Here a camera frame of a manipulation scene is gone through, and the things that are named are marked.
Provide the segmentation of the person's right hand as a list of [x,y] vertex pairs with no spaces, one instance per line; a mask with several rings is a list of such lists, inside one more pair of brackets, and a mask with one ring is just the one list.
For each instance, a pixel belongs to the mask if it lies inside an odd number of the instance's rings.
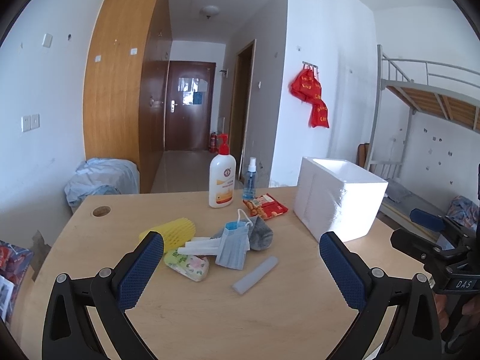
[[434,302],[436,306],[437,316],[439,318],[439,328],[442,332],[448,326],[449,322],[449,316],[446,310],[448,297],[444,294],[435,294]]

